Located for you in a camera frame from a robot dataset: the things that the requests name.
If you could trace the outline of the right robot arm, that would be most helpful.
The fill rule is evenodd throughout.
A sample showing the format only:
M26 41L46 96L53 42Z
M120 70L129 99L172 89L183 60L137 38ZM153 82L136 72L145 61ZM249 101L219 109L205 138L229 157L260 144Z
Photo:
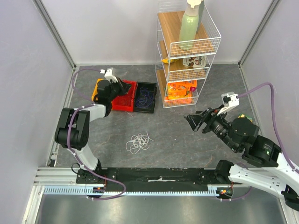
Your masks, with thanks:
M248 164L262 168L272 176L256 173L227 160L220 160L214 171L218 183L242 183L266 191L294 210L299 209L299 174L297 166L292 165L282 149L272 140L258 134L259 127L248 118L236 118L232 122L219 114L220 108L207 108L184 118L196 132L205 124L202 133L213 132L234 153L241 153Z

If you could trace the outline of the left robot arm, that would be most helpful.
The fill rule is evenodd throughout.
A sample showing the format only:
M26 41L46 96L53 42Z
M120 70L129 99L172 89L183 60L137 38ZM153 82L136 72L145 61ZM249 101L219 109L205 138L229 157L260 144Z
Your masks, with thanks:
M107 117L112 110L112 101L125 96L131 84L119 78L116 82L102 79L97 82L92 103L79 108L63 108L55 132L55 142L68 149L81 169L87 170L86 178L91 183L102 180L101 163L88 146L90 123Z

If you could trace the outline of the red plastic bin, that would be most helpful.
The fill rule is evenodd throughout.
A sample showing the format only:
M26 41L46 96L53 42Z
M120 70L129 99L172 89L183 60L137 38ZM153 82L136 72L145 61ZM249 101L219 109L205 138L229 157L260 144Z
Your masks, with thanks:
M130 90L127 95L118 96L112 101L112 109L115 111L132 112L137 82L128 80L124 80L123 82L131 84Z

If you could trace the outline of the black plastic bin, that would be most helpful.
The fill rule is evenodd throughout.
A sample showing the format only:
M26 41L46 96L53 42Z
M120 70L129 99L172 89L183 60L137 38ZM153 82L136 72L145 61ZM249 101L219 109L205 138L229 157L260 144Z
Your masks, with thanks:
M137 82L133 104L134 112L154 113L157 95L157 84Z

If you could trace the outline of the yellow plastic bin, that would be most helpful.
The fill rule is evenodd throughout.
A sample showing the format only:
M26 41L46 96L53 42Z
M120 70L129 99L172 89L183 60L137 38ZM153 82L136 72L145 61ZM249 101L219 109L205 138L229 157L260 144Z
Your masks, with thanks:
M91 97L91 100L98 104L98 83L101 82L103 79L98 79L97 82L96 82L96 85L94 87L94 90L93 90L93 94L92 94L92 97Z

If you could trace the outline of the orange box in rack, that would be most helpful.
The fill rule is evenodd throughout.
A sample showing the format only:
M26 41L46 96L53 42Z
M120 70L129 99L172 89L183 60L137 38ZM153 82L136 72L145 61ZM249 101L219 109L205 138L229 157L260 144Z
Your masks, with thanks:
M197 80L168 83L168 99L189 97L196 89Z

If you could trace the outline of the orange snack box on table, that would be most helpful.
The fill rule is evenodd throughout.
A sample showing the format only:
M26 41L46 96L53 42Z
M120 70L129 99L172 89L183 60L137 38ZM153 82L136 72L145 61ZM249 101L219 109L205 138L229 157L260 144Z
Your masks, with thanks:
M240 113L240 114L238 115L238 118L246 118L246 119L248 119L251 123L253 123L253 118L250 117L250 116L248 116L248 115L246 115L246 114L242 114L242 113Z

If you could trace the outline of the yellow snack bag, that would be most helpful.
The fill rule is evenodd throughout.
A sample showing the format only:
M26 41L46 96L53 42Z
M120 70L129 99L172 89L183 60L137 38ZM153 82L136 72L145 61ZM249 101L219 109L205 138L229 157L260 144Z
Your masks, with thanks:
M176 62L176 61L178 61L179 59L171 59L171 58L168 58L168 57L166 57L166 58L163 58L162 60L161 60L161 62L163 62L163 63L166 63L166 64L171 64L171 63L174 63L174 62Z

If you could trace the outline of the white chocolate snack pack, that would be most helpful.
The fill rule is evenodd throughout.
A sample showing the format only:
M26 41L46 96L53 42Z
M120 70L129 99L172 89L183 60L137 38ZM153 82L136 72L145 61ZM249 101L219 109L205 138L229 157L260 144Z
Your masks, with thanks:
M183 58L182 64L186 68L204 68L206 66L206 58L205 56L186 57Z

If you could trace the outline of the green bottle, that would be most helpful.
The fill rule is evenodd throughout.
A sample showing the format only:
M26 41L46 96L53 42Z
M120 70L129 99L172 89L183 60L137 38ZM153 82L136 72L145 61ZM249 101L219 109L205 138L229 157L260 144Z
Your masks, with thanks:
M204 10L203 0L187 0L186 2L187 7L182 17L179 33L179 47L182 50L191 48L191 41L195 40Z

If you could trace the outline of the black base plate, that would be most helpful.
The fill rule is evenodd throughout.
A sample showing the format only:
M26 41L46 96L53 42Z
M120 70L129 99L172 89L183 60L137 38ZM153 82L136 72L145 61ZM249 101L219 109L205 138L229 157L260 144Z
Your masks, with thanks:
M214 169L205 168L102 168L99 175L128 186L129 182L191 182L198 184L231 184L217 178Z

